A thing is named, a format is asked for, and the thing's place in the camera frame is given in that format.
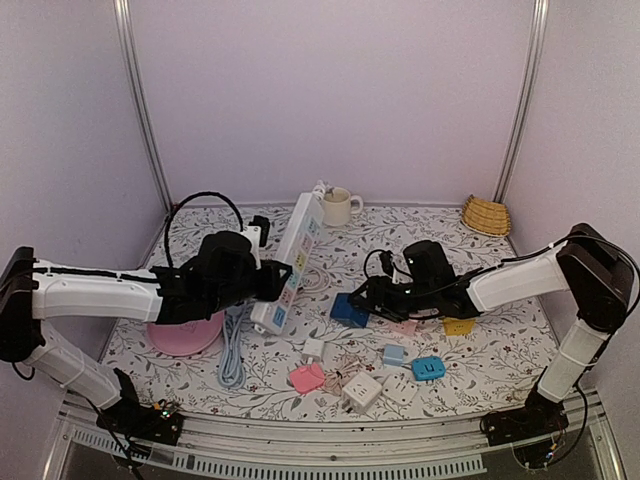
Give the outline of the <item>long white power strip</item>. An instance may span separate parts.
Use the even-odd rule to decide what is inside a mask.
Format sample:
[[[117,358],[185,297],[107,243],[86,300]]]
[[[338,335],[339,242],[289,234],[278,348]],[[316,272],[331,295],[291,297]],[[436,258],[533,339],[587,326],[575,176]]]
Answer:
[[[295,205],[274,259],[292,267],[283,290],[276,301],[256,302],[250,319],[261,335],[280,335],[289,310],[301,284],[312,249],[323,227],[322,201],[329,185],[320,180],[311,192],[303,192]]]

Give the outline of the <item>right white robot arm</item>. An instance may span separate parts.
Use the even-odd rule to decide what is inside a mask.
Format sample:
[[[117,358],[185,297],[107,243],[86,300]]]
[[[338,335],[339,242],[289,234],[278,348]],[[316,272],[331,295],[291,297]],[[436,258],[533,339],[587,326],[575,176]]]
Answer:
[[[403,256],[408,281],[370,276],[349,294],[349,304],[394,322],[422,311],[463,320],[532,297],[571,293],[577,320],[517,415],[517,427],[527,436],[539,435],[554,422],[554,404],[598,360],[639,303],[637,263],[586,223],[537,252],[461,275],[434,241],[415,242]]]

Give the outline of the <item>white cube socket adapter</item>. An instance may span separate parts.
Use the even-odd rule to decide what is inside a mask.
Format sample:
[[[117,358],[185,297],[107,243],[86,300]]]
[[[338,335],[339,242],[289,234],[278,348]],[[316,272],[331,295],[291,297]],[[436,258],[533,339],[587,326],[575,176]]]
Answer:
[[[357,373],[343,388],[341,407],[347,412],[366,413],[382,392],[382,384],[366,372]]]

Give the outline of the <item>small light blue adapter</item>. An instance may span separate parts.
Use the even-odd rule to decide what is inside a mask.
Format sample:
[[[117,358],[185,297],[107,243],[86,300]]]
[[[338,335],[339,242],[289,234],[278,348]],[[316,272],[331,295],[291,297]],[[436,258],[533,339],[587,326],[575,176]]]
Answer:
[[[405,364],[405,349],[403,346],[387,344],[382,351],[382,364],[385,366],[402,367]]]

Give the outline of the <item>blue cube socket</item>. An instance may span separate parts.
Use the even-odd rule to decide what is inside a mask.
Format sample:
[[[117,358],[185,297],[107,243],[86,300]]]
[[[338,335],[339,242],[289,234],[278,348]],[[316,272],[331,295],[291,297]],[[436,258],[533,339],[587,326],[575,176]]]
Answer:
[[[369,313],[354,308],[348,301],[348,293],[338,293],[334,299],[329,317],[349,328],[366,328]]]

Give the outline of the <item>yellow cube socket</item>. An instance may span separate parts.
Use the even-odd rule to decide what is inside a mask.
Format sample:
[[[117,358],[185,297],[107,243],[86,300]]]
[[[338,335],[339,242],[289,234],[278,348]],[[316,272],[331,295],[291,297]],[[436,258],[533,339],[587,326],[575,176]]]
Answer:
[[[475,319],[443,318],[442,326],[446,336],[464,336],[472,332]]]

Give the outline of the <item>pink cube socket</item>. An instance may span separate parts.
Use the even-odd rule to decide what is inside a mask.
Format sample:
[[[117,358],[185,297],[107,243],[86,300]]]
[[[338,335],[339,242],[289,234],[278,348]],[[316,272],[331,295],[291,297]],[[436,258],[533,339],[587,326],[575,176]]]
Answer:
[[[415,321],[403,321],[403,322],[391,322],[389,324],[389,329],[407,336],[412,336],[415,334],[417,328],[417,323]]]

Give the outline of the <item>small white charger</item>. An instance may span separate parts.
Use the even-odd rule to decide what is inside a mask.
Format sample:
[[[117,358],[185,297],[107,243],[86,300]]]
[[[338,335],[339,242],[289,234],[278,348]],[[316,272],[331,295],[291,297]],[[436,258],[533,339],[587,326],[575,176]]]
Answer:
[[[307,338],[301,352],[302,360],[307,364],[322,361],[325,342],[321,339]]]

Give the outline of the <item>white plug adapter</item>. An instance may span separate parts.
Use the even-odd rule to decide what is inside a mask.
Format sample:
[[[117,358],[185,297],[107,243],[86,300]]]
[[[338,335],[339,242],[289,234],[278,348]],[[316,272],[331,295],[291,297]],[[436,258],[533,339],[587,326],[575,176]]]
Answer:
[[[417,394],[417,385],[405,374],[390,374],[382,385],[381,395],[400,406],[409,405]]]

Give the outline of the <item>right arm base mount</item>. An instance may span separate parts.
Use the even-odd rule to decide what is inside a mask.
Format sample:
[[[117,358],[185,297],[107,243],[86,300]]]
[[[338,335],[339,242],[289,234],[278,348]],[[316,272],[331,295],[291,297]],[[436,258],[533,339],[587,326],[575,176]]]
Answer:
[[[538,436],[547,436],[545,442],[517,447],[514,456],[517,462],[528,469],[548,467],[554,460],[558,440],[569,426],[562,402],[554,403],[533,389],[523,407],[490,412],[480,420],[480,431],[487,437],[490,446],[512,444]]]

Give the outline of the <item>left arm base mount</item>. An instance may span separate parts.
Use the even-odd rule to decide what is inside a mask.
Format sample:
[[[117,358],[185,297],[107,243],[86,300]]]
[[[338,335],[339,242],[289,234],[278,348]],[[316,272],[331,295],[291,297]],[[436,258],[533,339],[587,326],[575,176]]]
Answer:
[[[178,408],[166,401],[161,401],[158,408],[142,405],[129,376],[118,368],[114,373],[120,397],[113,406],[98,409],[96,425],[127,438],[176,446],[185,420]]]

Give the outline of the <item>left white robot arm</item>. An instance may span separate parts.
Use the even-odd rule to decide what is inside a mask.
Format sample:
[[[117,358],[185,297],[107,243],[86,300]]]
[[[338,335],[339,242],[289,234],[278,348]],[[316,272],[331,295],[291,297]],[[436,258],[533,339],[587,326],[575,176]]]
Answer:
[[[233,304],[278,299],[291,266],[261,260],[259,241],[230,231],[204,238],[182,266],[135,271],[75,268],[36,259],[18,248],[1,276],[1,359],[46,373],[108,411],[128,434],[148,426],[127,374],[87,356],[48,321],[58,317],[124,318],[181,325],[208,320]]]

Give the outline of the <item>pink square plug adapter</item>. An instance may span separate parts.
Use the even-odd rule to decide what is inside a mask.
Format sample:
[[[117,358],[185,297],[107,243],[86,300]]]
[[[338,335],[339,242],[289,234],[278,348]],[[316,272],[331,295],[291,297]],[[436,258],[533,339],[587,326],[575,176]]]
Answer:
[[[319,364],[311,363],[292,371],[289,380],[299,394],[308,394],[324,385],[325,374]]]

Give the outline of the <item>blue square plug adapter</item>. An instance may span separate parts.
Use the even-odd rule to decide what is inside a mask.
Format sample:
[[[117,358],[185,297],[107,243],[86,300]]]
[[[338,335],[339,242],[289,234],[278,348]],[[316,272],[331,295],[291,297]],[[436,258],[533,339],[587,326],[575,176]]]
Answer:
[[[416,358],[411,362],[411,371],[418,382],[437,380],[445,376],[446,367],[438,356]]]

